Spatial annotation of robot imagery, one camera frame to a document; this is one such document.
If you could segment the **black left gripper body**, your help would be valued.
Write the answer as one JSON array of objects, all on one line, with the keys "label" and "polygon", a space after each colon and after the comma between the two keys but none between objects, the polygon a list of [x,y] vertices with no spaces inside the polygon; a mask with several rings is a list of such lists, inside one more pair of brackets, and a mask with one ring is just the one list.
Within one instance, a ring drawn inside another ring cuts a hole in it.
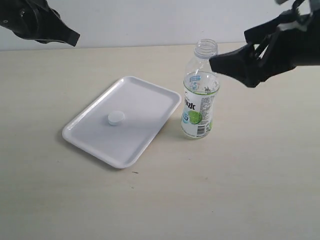
[{"label": "black left gripper body", "polygon": [[41,40],[43,14],[49,12],[46,0],[2,0],[0,26],[26,40]]}]

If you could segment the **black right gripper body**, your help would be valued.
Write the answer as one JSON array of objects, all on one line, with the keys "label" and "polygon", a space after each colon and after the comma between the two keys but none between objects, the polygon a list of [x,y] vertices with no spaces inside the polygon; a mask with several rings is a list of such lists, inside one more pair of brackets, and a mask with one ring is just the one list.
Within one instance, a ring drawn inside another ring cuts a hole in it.
[{"label": "black right gripper body", "polygon": [[267,75],[300,66],[320,65],[320,2],[309,0],[309,13],[301,13],[303,0],[276,18],[252,28],[254,58]]}]

